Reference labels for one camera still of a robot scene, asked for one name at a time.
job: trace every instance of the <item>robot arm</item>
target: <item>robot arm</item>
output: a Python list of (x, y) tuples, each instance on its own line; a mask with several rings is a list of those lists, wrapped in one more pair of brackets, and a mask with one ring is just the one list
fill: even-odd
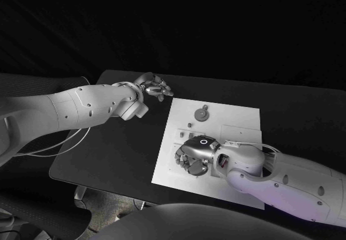
[(134, 82), (87, 85), (51, 95), (0, 98), (0, 166), (38, 137), (62, 130), (101, 125), (111, 117), (126, 121), (149, 111), (143, 92), (173, 96), (163, 79), (152, 72)]
[[(307, 221), (346, 227), (346, 175), (322, 164), (281, 152), (267, 154), (251, 144), (221, 145), (202, 135), (175, 156), (189, 174), (203, 175), (211, 164), (241, 193)], [(271, 171), (267, 177), (263, 167)]]

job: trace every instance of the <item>white board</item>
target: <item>white board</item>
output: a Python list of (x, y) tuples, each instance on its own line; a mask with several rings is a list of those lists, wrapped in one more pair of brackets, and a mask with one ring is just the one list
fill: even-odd
[[(209, 119), (199, 122), (195, 111), (203, 105)], [(175, 153), (189, 139), (189, 133), (193, 137), (211, 136), (221, 144), (225, 140), (263, 143), (260, 109), (173, 98), (152, 183), (264, 210), (264, 202), (229, 186), (211, 164), (208, 173), (199, 177), (188, 174), (176, 164)]]

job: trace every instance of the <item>white cable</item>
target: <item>white cable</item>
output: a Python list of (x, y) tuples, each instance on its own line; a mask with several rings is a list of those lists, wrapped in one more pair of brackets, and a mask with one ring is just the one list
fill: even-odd
[(67, 153), (71, 149), (74, 149), (74, 148), (78, 146), (78, 144), (81, 143), (81, 141), (85, 139), (90, 130), (91, 130), (91, 128), (88, 128), (88, 131), (87, 131), (84, 137), (81, 138), (79, 142), (74, 145), (74, 147), (71, 147), (71, 148), (69, 148), (68, 150), (65, 150), (64, 152), (59, 152), (58, 154), (54, 154), (54, 155), (35, 155), (35, 154), (28, 154), (28, 155), (29, 155), (29, 156), (35, 156), (35, 157), (54, 157), (54, 156), (58, 156), (58, 155)]
[(56, 145), (54, 145), (54, 146), (51, 146), (51, 147), (48, 147), (48, 148), (42, 149), (42, 150), (38, 150), (38, 151), (32, 151), (32, 152), (28, 152), (28, 153), (18, 153), (18, 154), (15, 155), (15, 157), (25, 156), (25, 155), (29, 155), (29, 154), (36, 154), (36, 153), (39, 153), (39, 152), (43, 152), (43, 151), (46, 151), (46, 150), (58, 147), (59, 145), (62, 145), (62, 144), (81, 132), (81, 130), (82, 130), (82, 129), (79, 129), (79, 130), (74, 133), (74, 135), (72, 135), (67, 140), (64, 140), (61, 143), (58, 143)]
[(263, 144), (263, 143), (257, 143), (257, 142), (240, 142), (240, 141), (229, 141), (227, 140), (228, 143), (234, 143), (234, 144), (250, 144), (250, 145), (261, 145), (264, 147), (267, 147), (268, 149), (271, 149), (276, 153), (281, 153), (280, 150), (277, 150), (273, 146)]

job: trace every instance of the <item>floor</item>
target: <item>floor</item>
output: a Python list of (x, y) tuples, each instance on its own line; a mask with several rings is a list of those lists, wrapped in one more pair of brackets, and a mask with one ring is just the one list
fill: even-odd
[[(79, 208), (87, 207), (91, 211), (92, 217), (90, 228), (100, 231), (104, 227), (114, 223), (117, 215), (123, 217), (137, 212), (137, 208), (141, 209), (143, 201), (133, 200), (131, 198), (120, 196), (114, 193), (88, 188), (82, 197), (82, 202), (75, 200), (75, 205)], [(87, 229), (78, 240), (88, 240), (94, 234), (95, 233)]]

